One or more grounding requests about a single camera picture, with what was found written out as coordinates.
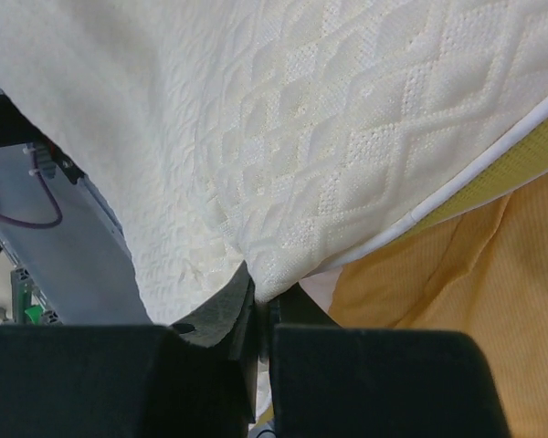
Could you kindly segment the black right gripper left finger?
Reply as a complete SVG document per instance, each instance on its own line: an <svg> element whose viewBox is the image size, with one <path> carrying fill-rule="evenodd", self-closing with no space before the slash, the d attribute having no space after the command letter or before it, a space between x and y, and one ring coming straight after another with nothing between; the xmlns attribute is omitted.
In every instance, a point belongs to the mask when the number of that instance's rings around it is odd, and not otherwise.
<svg viewBox="0 0 548 438"><path fill-rule="evenodd" d="M0 437L244 437L255 416L245 266L169 326L0 326Z"/></svg>

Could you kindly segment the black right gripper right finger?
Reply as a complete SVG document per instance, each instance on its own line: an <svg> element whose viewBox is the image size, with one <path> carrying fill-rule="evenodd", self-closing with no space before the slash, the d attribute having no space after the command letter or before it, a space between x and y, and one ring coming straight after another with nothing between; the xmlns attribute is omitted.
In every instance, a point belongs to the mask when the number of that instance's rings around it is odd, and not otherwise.
<svg viewBox="0 0 548 438"><path fill-rule="evenodd" d="M277 437L548 437L540 416L518 423L461 331L344 327L299 286L258 325Z"/></svg>

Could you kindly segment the orange pillowcase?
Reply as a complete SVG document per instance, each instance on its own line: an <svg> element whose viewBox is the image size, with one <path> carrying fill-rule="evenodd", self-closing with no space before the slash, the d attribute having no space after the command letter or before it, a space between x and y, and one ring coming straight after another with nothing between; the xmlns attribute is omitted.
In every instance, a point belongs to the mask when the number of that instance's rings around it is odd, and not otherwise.
<svg viewBox="0 0 548 438"><path fill-rule="evenodd" d="M486 350L548 344L548 172L301 281L346 327L454 329Z"/></svg>

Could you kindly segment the cream quilted pillow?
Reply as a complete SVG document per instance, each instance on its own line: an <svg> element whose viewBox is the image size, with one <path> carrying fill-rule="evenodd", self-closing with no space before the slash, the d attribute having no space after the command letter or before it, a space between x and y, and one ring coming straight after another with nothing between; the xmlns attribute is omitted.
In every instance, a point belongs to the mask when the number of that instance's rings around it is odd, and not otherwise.
<svg viewBox="0 0 548 438"><path fill-rule="evenodd" d="M548 1L0 1L0 88L169 324L388 244L548 118Z"/></svg>

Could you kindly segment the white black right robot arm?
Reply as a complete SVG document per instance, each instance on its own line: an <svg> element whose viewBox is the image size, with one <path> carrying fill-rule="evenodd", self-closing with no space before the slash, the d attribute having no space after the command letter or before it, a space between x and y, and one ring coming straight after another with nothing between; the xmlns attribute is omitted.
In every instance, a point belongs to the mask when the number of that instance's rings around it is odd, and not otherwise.
<svg viewBox="0 0 548 438"><path fill-rule="evenodd" d="M516 437L548 437L548 97L443 185L449 151L425 129L355 134L300 169L277 153L232 248L196 212L149 189L117 239L86 214L58 230L7 230L9 253L68 321L167 322L223 286L242 256L258 298L294 280L333 295L346 324L458 329L491 361Z"/></svg>

